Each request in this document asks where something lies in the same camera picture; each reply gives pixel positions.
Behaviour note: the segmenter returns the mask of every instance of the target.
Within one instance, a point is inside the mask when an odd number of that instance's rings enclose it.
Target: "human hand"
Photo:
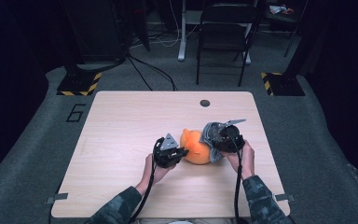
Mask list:
[[[245,140],[245,145],[242,150],[242,173],[241,179],[244,180],[249,176],[255,175],[255,151],[249,145],[249,142]],[[232,168],[235,172],[238,172],[238,154],[237,153],[229,153],[229,152],[221,152],[224,157],[226,157],[231,163]]]
[[[142,196],[145,195],[147,186],[149,185],[150,176],[152,174],[152,166],[153,166],[153,154],[149,154],[145,159],[144,174],[142,175],[141,182],[139,182],[139,184],[135,187],[141,193]],[[175,166],[176,164],[168,168],[162,168],[157,166],[154,173],[153,185],[157,184]]]

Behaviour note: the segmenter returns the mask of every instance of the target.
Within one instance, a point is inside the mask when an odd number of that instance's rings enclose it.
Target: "yellow and black hazard tape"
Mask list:
[[[261,77],[263,78],[264,87],[266,88],[268,95],[274,95],[274,92],[272,91],[271,85],[269,84],[268,75],[275,75],[275,76],[281,76],[282,73],[261,73]]]
[[[100,80],[101,73],[97,74],[92,81],[91,86],[87,91],[57,91],[57,95],[67,95],[67,96],[74,96],[74,95],[92,95],[95,88],[97,88],[98,81]]]

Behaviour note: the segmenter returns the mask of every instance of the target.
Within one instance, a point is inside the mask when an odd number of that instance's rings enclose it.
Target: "desk leg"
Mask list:
[[[180,41],[178,60],[180,62],[185,60],[186,53],[186,0],[182,1],[182,38]]]

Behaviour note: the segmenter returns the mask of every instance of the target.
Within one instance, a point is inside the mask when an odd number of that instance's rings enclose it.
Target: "wire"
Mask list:
[[[188,37],[191,34],[193,34],[193,32],[196,30],[197,27],[198,27],[198,25],[195,25],[194,28],[188,33],[188,35],[186,35],[186,37]]]
[[[165,79],[167,79],[168,81],[170,81],[172,83],[172,90],[173,91],[178,91],[173,79],[171,78],[170,75],[168,75],[166,72],[162,71],[161,69],[157,68],[156,66],[154,65],[151,65],[149,63],[145,63],[137,58],[134,58],[133,56],[131,56],[130,54],[128,54],[127,58],[129,59],[129,61],[132,63],[132,65],[134,66],[134,68],[136,69],[136,71],[138,72],[138,74],[141,76],[142,80],[144,81],[144,83],[146,84],[146,86],[149,88],[149,90],[152,91],[151,87],[148,85],[148,83],[146,82],[144,76],[142,76],[141,72],[138,70],[138,68],[136,68],[135,64],[133,63],[132,60],[138,62],[138,63],[141,63],[153,70],[155,70],[156,72],[158,72],[161,76],[163,76]]]
[[[242,174],[242,156],[243,156],[243,150],[240,151],[238,149],[237,144],[235,143],[234,139],[228,134],[229,138],[231,139],[232,143],[234,144],[235,148],[237,149],[237,156],[238,156],[238,170],[237,170],[237,182],[235,185],[235,196],[234,196],[234,213],[235,213],[235,219],[238,224],[240,223],[248,223],[245,219],[240,219],[240,213],[238,209],[238,199],[240,195],[240,184],[241,184],[241,174]]]
[[[156,148],[153,148],[153,154],[152,154],[152,173],[150,174],[149,184],[147,185],[145,196],[143,197],[141,204],[139,205],[138,209],[136,210],[135,214],[130,218],[129,224],[135,221],[135,219],[138,217],[138,215],[141,213],[142,209],[144,208],[144,205],[146,203],[147,197],[149,196],[150,190],[153,186],[154,181],[154,173],[157,168],[157,163],[154,160],[154,154],[155,154]]]
[[[174,39],[174,40],[162,40],[161,39],[161,38],[166,38],[166,37],[169,37],[169,35],[167,35],[166,33],[162,33],[159,35],[151,35],[151,36],[149,36],[149,40],[156,39],[157,41],[150,41],[149,44],[162,44],[163,46],[165,46],[163,43],[177,42],[176,39]],[[131,44],[130,49],[138,48],[138,47],[141,47],[142,45],[143,44],[138,39],[136,39],[136,41],[134,41]]]
[[[144,81],[144,83],[146,84],[146,86],[149,88],[149,90],[152,91],[152,88],[149,86],[149,84],[147,83],[147,81],[145,80],[144,76],[142,76],[142,73],[138,70],[138,68],[135,66],[135,64],[133,63],[132,59],[130,56],[127,56],[127,58],[129,59],[129,61],[132,63],[132,66],[135,68],[135,70],[138,72],[139,76],[141,76],[142,80]]]
[[[178,24],[178,21],[176,20],[176,17],[175,17],[175,13],[173,12],[173,7],[172,7],[172,0],[170,0],[170,6],[171,6],[171,12],[172,12],[172,15],[173,15],[173,19],[175,20],[175,25],[176,25],[176,33],[177,33],[177,37],[176,39],[174,40],[173,44],[170,44],[170,45],[165,45],[163,44],[163,42],[161,42],[158,38],[157,40],[160,41],[161,45],[164,46],[164,47],[172,47],[173,45],[175,45],[179,40],[179,24]]]
[[[293,220],[293,218],[290,215],[288,217],[292,221],[293,224],[296,224],[295,221]]]

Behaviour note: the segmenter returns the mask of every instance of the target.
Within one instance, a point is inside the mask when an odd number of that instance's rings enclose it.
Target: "gray carpet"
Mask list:
[[[196,37],[187,41],[186,60],[177,61],[179,42],[172,47],[151,44],[132,48],[131,55],[167,72],[179,91],[249,91],[255,97],[268,141],[296,223],[358,223],[358,173],[344,158],[326,129],[324,113],[306,79],[298,81],[306,96],[268,96],[262,72],[283,72],[288,39],[258,34],[251,49],[252,64],[246,66],[241,87],[234,75],[201,74],[196,78]],[[135,63],[154,91],[171,91],[172,85],[155,71]],[[89,64],[85,67],[99,67]],[[0,164],[0,223],[82,223],[84,219],[49,220],[47,197],[54,195],[71,160],[76,142],[90,110],[91,96],[58,96],[63,68],[47,74],[49,90],[44,103],[6,158]],[[148,91],[129,60],[103,72],[96,91]],[[76,104],[84,111],[79,122],[66,122]]]

